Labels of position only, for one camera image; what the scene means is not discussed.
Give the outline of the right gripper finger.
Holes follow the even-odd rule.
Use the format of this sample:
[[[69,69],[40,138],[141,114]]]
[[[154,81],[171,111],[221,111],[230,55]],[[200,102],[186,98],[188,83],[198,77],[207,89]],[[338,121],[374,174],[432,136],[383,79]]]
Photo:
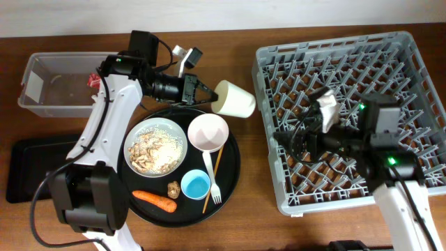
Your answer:
[[[295,133],[293,131],[274,132],[273,137],[284,149],[293,150],[295,148]]]
[[[310,103],[316,102],[320,97],[325,95],[328,91],[330,91],[330,88],[326,86],[315,90],[314,92],[308,95]]]

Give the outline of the cream cup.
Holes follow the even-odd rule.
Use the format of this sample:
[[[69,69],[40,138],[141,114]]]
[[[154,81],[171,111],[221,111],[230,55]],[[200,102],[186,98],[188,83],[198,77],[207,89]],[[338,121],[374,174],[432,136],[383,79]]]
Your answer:
[[[253,114],[256,99],[251,93],[239,86],[227,80],[222,80],[216,86],[214,92],[218,95],[218,99],[211,103],[213,113],[244,119]]]

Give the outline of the pink bowl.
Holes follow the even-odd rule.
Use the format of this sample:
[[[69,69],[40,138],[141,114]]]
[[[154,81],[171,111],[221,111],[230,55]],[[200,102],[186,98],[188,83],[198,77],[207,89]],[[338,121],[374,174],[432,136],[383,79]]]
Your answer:
[[[229,127],[221,116],[202,114],[189,124],[187,137],[190,143],[200,151],[215,152],[229,138]]]

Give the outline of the grey plate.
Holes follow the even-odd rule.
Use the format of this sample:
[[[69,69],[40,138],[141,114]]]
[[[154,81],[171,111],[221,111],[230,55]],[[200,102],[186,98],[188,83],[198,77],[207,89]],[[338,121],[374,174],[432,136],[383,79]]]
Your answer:
[[[123,155],[137,174],[158,178],[177,169],[187,154],[187,137],[174,121],[151,118],[138,123],[124,141]]]

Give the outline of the rice and peanut shells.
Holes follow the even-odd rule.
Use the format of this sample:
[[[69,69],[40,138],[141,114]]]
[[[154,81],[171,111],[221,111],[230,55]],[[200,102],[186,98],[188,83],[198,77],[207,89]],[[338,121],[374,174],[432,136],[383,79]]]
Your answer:
[[[184,154],[184,143],[163,129],[141,132],[128,147],[130,165],[141,174],[161,175],[173,170]]]

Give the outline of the small blue cup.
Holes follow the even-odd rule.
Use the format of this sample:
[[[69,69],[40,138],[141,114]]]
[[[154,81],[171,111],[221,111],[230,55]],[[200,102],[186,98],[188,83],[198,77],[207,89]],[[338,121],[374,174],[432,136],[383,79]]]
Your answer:
[[[180,182],[183,194],[193,200],[204,199],[210,191],[210,186],[208,174],[200,169],[188,171]]]

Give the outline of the red snack wrapper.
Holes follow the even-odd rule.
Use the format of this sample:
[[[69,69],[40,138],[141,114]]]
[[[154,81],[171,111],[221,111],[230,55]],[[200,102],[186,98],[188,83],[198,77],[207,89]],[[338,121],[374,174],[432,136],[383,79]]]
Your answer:
[[[101,77],[97,73],[91,73],[87,85],[91,88],[99,89],[101,83]]]

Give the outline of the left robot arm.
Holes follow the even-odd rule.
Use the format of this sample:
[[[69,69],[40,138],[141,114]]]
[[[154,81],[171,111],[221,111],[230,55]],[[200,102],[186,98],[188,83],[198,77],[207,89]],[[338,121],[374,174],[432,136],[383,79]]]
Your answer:
[[[214,102],[218,95],[195,75],[160,73],[152,52],[109,55],[97,69],[100,91],[93,111],[67,162],[43,181],[49,186],[56,215],[85,235],[83,243],[99,250],[140,250],[125,221],[129,192],[117,174],[118,157],[131,116],[144,96],[159,102],[198,105],[201,89]]]

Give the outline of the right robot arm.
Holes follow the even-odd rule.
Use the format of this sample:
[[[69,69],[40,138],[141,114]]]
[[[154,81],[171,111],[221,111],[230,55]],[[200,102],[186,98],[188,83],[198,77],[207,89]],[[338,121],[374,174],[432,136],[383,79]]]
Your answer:
[[[442,250],[429,206],[425,175],[412,151],[398,147],[401,107],[393,96],[373,93],[362,97],[358,126],[339,121],[340,105],[332,89],[324,87],[310,95],[304,129],[275,132],[273,137],[297,162],[327,162],[332,155],[352,158],[357,173],[365,179],[392,236],[395,250]]]

